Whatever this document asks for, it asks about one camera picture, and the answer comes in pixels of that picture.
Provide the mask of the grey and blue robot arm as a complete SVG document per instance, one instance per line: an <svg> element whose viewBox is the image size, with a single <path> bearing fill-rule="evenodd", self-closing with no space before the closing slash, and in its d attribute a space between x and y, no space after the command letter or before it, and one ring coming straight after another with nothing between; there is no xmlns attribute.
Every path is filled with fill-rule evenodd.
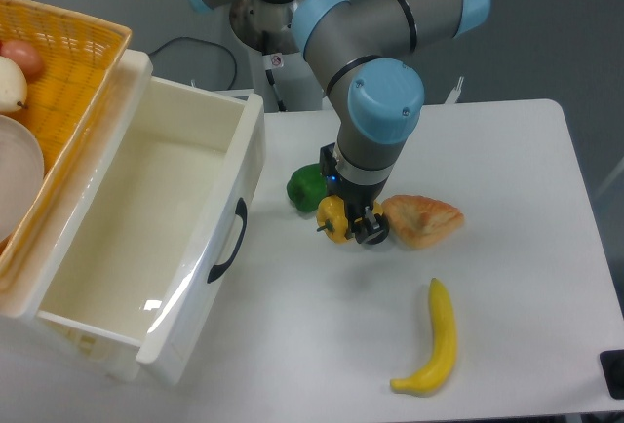
<svg viewBox="0 0 624 423"><path fill-rule="evenodd" d="M229 9L231 29L258 56L260 74L304 61L336 111L336 141L320 151L326 186L319 228L337 242L377 244L388 235L376 204L419 120L425 93L404 57L483 24L491 0L188 0Z"/></svg>

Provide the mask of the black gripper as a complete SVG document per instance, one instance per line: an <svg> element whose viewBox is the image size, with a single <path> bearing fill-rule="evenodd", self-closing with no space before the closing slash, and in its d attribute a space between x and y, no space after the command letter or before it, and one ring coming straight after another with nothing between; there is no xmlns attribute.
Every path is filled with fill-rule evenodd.
<svg viewBox="0 0 624 423"><path fill-rule="evenodd" d="M382 206L374 202L390 175L390 168L365 170L352 164L336 143L320 149L320 170L327 194L337 196L336 240L349 240L348 218L359 218L354 236L359 244L379 244L388 237L388 219Z"/></svg>

